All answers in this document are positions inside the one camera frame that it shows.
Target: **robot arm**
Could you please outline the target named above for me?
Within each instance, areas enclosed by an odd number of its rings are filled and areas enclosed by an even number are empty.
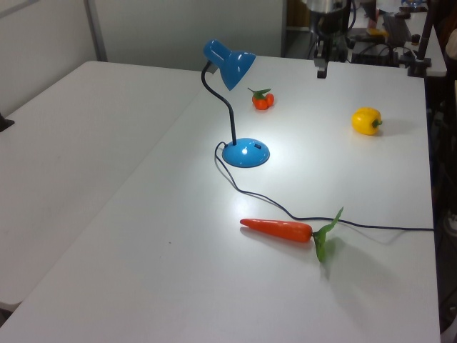
[[[302,0],[311,12],[310,30],[317,35],[314,64],[317,77],[327,77],[329,61],[345,61],[351,0]]]

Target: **lamp base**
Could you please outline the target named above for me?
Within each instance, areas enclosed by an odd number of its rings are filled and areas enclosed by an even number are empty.
[[[269,157],[268,147],[261,141],[252,138],[237,139],[236,145],[231,142],[222,151],[224,161],[239,168],[260,166]]]

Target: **green leaf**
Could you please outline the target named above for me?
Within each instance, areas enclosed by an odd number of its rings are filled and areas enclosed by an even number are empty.
[[[268,88],[268,89],[262,89],[262,90],[260,90],[260,91],[253,91],[253,90],[250,89],[249,87],[248,87],[248,89],[249,89],[250,91],[252,91],[253,97],[256,98],[256,99],[265,99],[264,94],[265,94],[265,93],[268,93],[268,92],[271,90],[271,88]]]
[[[325,225],[319,231],[313,233],[314,244],[316,245],[316,255],[320,263],[322,263],[326,259],[326,235],[330,230],[332,230],[335,227],[336,223],[341,217],[341,213],[343,213],[343,209],[344,207],[341,207],[335,219],[332,220],[330,224]]]
[[[261,91],[256,91],[256,93],[265,94],[265,93],[268,93],[270,90],[271,90],[271,88],[262,89]]]

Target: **plastic vegetable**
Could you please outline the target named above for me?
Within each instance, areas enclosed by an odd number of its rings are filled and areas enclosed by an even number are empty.
[[[264,219],[242,219],[240,223],[253,230],[270,234],[284,239],[295,242],[309,242],[311,237],[314,238],[316,245],[316,255],[320,262],[326,258],[326,251],[324,248],[327,233],[332,230],[338,220],[340,219],[343,207],[339,210],[335,219],[322,227],[319,231],[313,232],[312,227],[305,223],[300,222],[285,222],[282,220],[264,220]]]
[[[265,110],[274,104],[274,96],[273,94],[269,93],[271,90],[262,89],[260,91],[253,91],[252,89],[248,88],[252,91],[252,103],[256,107],[256,109]]]
[[[361,107],[352,116],[352,127],[361,134],[375,134],[382,123],[381,113],[371,107]]]

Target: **toy tomato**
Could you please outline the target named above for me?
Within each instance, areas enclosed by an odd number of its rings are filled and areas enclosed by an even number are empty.
[[[262,89],[261,91],[253,91],[252,89],[248,88],[252,91],[252,103],[256,107],[256,109],[265,110],[274,104],[274,96],[270,94],[268,89]]]

